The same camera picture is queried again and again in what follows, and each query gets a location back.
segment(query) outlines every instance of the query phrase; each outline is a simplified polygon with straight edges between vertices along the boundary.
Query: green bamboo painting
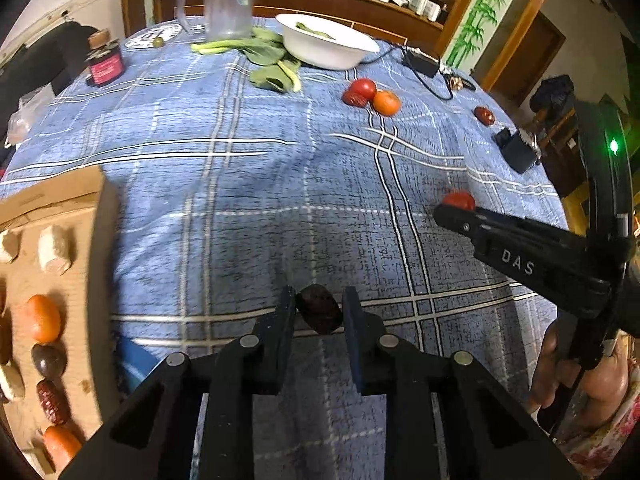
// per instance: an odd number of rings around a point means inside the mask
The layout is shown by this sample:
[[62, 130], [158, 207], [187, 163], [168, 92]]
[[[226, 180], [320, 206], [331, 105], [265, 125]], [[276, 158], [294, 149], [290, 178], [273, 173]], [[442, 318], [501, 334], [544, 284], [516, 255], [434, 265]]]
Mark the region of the green bamboo painting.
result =
[[459, 68], [468, 56], [481, 49], [484, 45], [485, 26], [497, 27], [497, 12], [505, 5], [506, 0], [475, 0], [447, 57], [449, 66]]

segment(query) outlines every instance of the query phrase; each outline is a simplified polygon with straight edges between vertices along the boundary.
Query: glass pitcher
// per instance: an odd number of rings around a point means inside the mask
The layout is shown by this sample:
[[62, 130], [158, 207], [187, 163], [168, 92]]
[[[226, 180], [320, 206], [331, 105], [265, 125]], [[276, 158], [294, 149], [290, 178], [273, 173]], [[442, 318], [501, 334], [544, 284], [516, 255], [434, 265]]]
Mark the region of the glass pitcher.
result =
[[[186, 0], [177, 0], [178, 22], [193, 34], [184, 14]], [[207, 41], [238, 40], [251, 37], [254, 0], [204, 0], [204, 28]]]

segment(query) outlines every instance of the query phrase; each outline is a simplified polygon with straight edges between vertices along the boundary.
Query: tablecloth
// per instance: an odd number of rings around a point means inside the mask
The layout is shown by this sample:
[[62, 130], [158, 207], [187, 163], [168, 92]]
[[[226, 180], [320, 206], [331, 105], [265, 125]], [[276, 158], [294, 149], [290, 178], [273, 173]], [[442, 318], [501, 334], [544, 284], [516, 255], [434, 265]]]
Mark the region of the tablecloth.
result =
[[[275, 20], [257, 24], [278, 30]], [[7, 197], [98, 164], [118, 188], [113, 327], [161, 358], [250, 332], [280, 289], [354, 285], [390, 332], [448, 356], [465, 349], [522, 398], [555, 307], [472, 257], [438, 227], [454, 189], [478, 205], [565, 226], [542, 167], [524, 175], [492, 135], [513, 123], [481, 89], [442, 102], [394, 51], [346, 72], [300, 69], [302, 92], [254, 88], [236, 51], [201, 56], [180, 33], [123, 47], [126, 72], [78, 78], [48, 107], [0, 182]], [[388, 45], [381, 42], [381, 49]], [[384, 118], [340, 101], [369, 77], [402, 109]], [[442, 78], [427, 80], [446, 95]], [[482, 126], [472, 111], [494, 111]], [[343, 333], [296, 333], [286, 385], [254, 409], [257, 479], [381, 479], [385, 400], [351, 383]]]

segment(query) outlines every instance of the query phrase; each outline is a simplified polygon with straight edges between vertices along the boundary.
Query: metal rivet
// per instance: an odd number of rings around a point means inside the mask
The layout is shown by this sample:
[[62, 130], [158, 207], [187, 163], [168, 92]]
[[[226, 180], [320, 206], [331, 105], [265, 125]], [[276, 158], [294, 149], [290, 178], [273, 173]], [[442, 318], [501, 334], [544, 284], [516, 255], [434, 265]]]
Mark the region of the metal rivet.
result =
[[474, 357], [469, 352], [460, 351], [453, 355], [453, 360], [459, 365], [468, 366], [474, 361]]
[[182, 352], [174, 352], [169, 354], [166, 358], [166, 363], [169, 366], [180, 366], [184, 362], [184, 354]]
[[254, 334], [243, 335], [240, 338], [240, 346], [242, 348], [253, 348], [260, 342], [260, 338]]
[[395, 348], [399, 343], [398, 338], [393, 334], [385, 334], [380, 336], [379, 342], [385, 348]]

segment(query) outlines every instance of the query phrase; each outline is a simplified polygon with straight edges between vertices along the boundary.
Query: brown bottle cap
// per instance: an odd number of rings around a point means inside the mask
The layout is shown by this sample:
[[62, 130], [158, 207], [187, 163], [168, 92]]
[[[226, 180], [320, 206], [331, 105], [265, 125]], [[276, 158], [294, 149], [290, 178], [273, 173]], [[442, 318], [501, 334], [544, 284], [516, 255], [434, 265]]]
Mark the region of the brown bottle cap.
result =
[[111, 33], [108, 28], [104, 28], [103, 30], [99, 30], [95, 34], [89, 36], [89, 48], [91, 50], [95, 50], [96, 48], [100, 48], [103, 45], [109, 43], [111, 39]]

